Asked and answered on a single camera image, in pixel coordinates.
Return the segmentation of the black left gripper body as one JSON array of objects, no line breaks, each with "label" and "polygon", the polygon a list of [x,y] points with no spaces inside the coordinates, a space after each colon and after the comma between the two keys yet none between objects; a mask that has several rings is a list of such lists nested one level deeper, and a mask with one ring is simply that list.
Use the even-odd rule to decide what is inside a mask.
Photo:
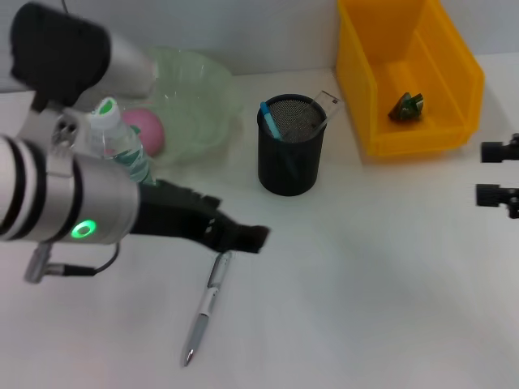
[{"label": "black left gripper body", "polygon": [[130,233],[183,238],[223,252],[223,235],[239,224],[219,209],[193,212],[190,199],[194,193],[199,192],[168,182],[159,182],[156,186],[140,184],[139,210]]}]

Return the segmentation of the clear green-labelled water bottle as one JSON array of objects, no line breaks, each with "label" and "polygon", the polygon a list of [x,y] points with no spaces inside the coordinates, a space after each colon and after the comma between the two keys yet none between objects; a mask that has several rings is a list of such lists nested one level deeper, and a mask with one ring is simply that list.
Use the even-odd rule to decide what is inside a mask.
[{"label": "clear green-labelled water bottle", "polygon": [[113,97],[104,98],[88,115],[88,122],[86,137],[91,153],[124,166],[134,182],[155,183],[144,146],[135,130],[122,120]]}]

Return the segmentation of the pink toy peach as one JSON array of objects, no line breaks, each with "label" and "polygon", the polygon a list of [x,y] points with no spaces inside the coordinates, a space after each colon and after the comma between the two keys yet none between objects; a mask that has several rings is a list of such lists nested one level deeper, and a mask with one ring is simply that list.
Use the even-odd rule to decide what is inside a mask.
[{"label": "pink toy peach", "polygon": [[134,129],[150,157],[157,156],[165,145],[165,130],[159,117],[149,109],[128,109],[122,120]]}]

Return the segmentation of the silver ballpoint pen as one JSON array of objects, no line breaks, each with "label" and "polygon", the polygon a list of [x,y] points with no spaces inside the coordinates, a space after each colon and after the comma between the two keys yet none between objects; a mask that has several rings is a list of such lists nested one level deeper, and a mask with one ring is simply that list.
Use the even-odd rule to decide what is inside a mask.
[{"label": "silver ballpoint pen", "polygon": [[206,332],[212,317],[212,312],[217,300],[217,296],[221,291],[225,275],[233,257],[234,254],[230,251],[227,251],[225,253],[219,254],[214,260],[204,294],[200,300],[198,310],[193,319],[193,323],[191,324],[191,328],[185,342],[182,355],[183,367],[189,366],[194,356],[199,351],[199,347],[204,338],[204,333]]}]

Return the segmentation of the green plastic wrapper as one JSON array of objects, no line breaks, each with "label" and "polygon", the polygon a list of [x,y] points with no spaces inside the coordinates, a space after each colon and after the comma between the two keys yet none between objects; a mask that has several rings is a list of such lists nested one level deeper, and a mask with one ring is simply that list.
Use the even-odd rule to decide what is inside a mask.
[{"label": "green plastic wrapper", "polygon": [[422,115],[423,106],[424,98],[421,93],[413,96],[406,92],[389,111],[388,117],[395,122],[418,120]]}]

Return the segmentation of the blue sheathed scissors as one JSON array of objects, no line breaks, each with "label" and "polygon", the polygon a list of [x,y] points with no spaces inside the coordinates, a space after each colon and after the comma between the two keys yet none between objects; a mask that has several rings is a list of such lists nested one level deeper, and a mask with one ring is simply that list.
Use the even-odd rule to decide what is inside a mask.
[{"label": "blue sheathed scissors", "polygon": [[[268,126],[271,136],[274,139],[276,139],[277,141],[281,142],[283,140],[282,134],[279,131],[279,128],[277,127],[277,124],[276,124],[274,118],[272,117],[272,114],[271,114],[266,102],[263,101],[260,103],[260,111],[263,114],[264,120]],[[280,154],[283,155],[283,159],[285,160],[286,167],[287,167],[288,171],[290,172],[292,178],[297,179],[298,172],[294,165],[294,162],[290,158],[290,155],[283,148],[280,149]]]}]

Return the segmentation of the transparent plastic ruler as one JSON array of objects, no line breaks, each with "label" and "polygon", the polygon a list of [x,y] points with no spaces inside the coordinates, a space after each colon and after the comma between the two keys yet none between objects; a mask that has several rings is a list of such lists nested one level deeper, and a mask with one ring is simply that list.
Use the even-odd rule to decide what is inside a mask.
[{"label": "transparent plastic ruler", "polygon": [[316,137],[340,110],[343,101],[322,90],[310,102],[295,107],[288,118],[282,139],[289,143],[300,143]]}]

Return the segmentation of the black mesh pen holder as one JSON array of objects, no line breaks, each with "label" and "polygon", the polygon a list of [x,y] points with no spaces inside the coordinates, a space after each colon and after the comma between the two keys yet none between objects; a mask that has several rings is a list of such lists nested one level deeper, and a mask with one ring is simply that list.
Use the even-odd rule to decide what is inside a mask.
[{"label": "black mesh pen holder", "polygon": [[282,138],[272,136],[261,111],[258,125],[258,178],[281,196],[301,195],[316,182],[327,119],[324,109],[308,96],[283,94],[266,101]]}]

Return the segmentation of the translucent green plastic fruit bowl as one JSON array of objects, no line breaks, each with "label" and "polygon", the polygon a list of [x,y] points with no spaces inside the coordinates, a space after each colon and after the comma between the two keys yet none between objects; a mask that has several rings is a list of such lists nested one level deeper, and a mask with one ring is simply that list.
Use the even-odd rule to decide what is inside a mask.
[{"label": "translucent green plastic fruit bowl", "polygon": [[158,116],[165,133],[154,162],[184,163],[221,146],[242,110],[230,71],[191,51],[152,47],[148,53],[156,64],[156,82],[143,106]]}]

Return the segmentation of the yellow plastic storage bin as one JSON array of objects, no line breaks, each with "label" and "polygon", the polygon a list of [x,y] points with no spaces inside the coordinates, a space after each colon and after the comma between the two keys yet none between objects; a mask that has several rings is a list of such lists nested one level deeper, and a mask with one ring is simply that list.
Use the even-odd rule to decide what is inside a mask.
[{"label": "yellow plastic storage bin", "polygon": [[[387,159],[446,152],[479,127],[483,70],[440,0],[337,0],[336,74],[361,148]],[[421,93],[418,120],[395,122],[401,96]]]}]

